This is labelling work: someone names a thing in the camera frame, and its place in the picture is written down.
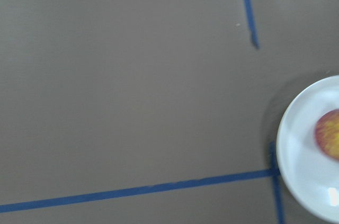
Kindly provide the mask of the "red yellow apple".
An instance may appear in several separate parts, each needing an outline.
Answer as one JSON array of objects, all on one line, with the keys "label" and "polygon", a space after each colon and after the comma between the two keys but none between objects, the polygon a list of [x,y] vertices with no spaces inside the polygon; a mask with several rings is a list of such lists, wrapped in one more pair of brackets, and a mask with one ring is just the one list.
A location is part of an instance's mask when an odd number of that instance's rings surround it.
[{"label": "red yellow apple", "polygon": [[338,160],[338,109],[327,112],[317,121],[314,134],[320,150]]}]

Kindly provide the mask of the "white round plate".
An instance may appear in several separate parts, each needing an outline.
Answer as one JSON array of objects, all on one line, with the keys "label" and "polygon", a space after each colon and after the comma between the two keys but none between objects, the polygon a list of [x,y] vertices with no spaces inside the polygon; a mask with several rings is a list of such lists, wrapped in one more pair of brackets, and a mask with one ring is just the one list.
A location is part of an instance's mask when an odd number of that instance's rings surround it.
[{"label": "white round plate", "polygon": [[316,217],[338,223],[338,161],[316,145],[316,122],[338,108],[338,76],[301,91],[287,107],[276,137],[282,179],[296,201]]}]

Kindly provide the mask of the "brown paper table cover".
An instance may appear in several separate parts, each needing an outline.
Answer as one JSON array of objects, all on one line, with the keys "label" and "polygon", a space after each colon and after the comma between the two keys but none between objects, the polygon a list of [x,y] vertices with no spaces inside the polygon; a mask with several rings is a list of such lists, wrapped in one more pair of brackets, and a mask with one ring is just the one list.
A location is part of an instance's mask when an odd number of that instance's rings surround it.
[{"label": "brown paper table cover", "polygon": [[338,0],[1,0],[1,204],[270,167],[338,74]]}]

